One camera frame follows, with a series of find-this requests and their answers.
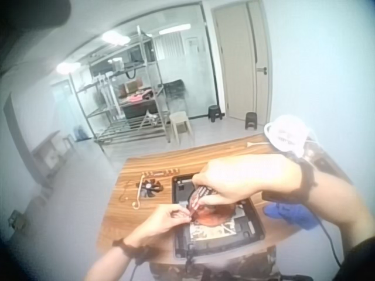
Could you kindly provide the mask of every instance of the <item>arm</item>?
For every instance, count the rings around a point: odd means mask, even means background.
[[[178,204],[160,205],[144,223],[124,238],[124,244],[134,248],[148,245],[172,227],[190,222],[189,214],[186,208]],[[124,274],[130,260],[120,247],[112,247],[91,267],[85,280],[118,280]]]
[[[353,186],[326,173],[314,173],[316,187],[306,206],[323,219],[336,224],[347,252],[375,234],[375,222]],[[288,194],[301,184],[301,168],[282,155],[245,155],[209,162],[193,178],[195,185],[207,185],[219,194],[206,196],[199,204],[229,204],[261,191]]]

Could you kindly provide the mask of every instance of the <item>blue cloth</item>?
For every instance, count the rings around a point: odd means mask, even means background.
[[[288,223],[299,225],[306,230],[319,224],[310,210],[301,204],[271,203],[263,208],[263,212],[270,218],[283,218]]]

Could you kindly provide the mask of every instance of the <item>hand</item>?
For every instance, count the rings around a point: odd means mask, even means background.
[[[289,193],[297,189],[301,168],[278,154],[225,157],[210,161],[194,175],[193,183],[218,192],[201,198],[198,204],[231,204],[263,190]]]
[[[161,204],[139,225],[124,243],[134,247],[143,246],[159,234],[169,231],[172,227],[191,221],[188,209],[179,204]]]

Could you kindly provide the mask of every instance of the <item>door handle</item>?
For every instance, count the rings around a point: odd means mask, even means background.
[[[257,68],[257,72],[263,72],[264,75],[267,75],[267,68],[266,67]]]

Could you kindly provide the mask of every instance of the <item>floor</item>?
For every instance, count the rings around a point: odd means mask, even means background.
[[[242,138],[262,132],[245,130],[244,122],[224,118],[191,121],[195,137],[180,134],[181,144],[165,138],[106,146],[105,153],[92,141],[78,143],[77,153],[54,178],[47,205],[30,212],[31,228],[15,234],[9,246],[38,280],[82,280],[99,257],[96,240],[117,176],[128,157],[191,148]],[[338,230],[327,224],[340,252]],[[337,271],[322,230],[300,231],[277,246],[278,266],[284,274],[306,274],[326,280]],[[133,264],[121,280],[128,280]],[[134,280],[153,280],[145,263]]]

